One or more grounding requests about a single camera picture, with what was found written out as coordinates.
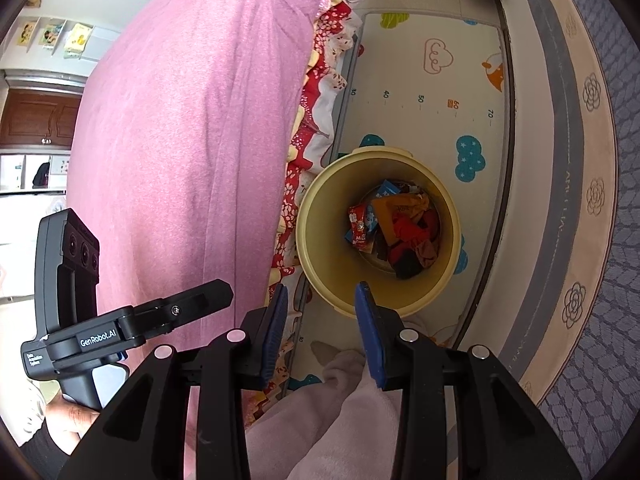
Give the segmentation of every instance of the camera lens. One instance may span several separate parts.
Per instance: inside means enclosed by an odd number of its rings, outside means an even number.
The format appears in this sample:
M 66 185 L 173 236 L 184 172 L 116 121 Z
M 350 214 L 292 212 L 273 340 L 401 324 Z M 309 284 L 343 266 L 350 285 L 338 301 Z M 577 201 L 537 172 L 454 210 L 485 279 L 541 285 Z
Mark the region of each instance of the camera lens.
M 82 244 L 82 250 L 80 253 L 80 260 L 82 264 L 86 267 L 86 264 L 89 263 L 89 248 L 86 244 Z

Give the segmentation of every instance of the height chart numbers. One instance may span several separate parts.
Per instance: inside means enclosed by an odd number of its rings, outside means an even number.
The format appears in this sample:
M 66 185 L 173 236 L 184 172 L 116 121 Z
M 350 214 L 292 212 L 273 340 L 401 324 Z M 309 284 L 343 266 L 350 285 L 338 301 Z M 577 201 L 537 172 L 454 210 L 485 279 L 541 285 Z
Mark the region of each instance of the height chart numbers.
M 456 101 L 455 99 L 447 99 L 447 108 L 451 108 L 455 110 L 453 113 L 454 117 L 458 116 L 458 109 L 460 108 L 460 101 Z

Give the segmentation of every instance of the door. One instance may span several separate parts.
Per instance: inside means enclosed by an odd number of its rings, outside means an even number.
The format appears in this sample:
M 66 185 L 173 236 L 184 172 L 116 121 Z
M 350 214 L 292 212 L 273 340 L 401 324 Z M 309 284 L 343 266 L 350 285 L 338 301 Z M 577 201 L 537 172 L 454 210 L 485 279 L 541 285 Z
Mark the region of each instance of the door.
M 79 106 L 80 96 L 9 90 L 0 124 L 0 146 L 70 148 Z

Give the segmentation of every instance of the yellow bucket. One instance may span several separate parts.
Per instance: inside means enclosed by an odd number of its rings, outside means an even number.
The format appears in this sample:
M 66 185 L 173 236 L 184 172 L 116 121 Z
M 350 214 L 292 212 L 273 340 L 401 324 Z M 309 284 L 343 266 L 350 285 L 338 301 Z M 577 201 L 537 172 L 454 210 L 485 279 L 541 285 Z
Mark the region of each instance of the yellow bucket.
M 415 182 L 431 198 L 440 216 L 436 262 L 409 280 L 374 266 L 349 245 L 347 209 L 383 180 Z M 460 256 L 460 219 L 441 181 L 411 153 L 388 146 L 358 148 L 330 164 L 311 183 L 296 224 L 298 256 L 313 288 L 345 316 L 355 317 L 358 282 L 369 283 L 376 303 L 410 316 L 445 288 Z

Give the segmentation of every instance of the finger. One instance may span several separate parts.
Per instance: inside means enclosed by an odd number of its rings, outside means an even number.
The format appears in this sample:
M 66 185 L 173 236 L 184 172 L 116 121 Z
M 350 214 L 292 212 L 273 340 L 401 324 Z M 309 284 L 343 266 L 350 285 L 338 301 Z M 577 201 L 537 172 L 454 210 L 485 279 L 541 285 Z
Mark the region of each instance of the finger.
M 98 418 L 99 413 L 84 406 L 72 404 L 71 402 L 68 402 L 67 404 L 68 427 L 65 429 L 85 434 L 89 431 L 89 428 L 95 422 L 95 419 Z
M 51 439 L 62 451 L 70 455 L 80 442 L 80 436 L 71 431 L 49 431 Z
M 62 394 L 58 393 L 47 405 L 46 418 L 47 426 L 50 428 L 85 433 L 98 418 L 98 413 L 79 404 L 67 402 Z

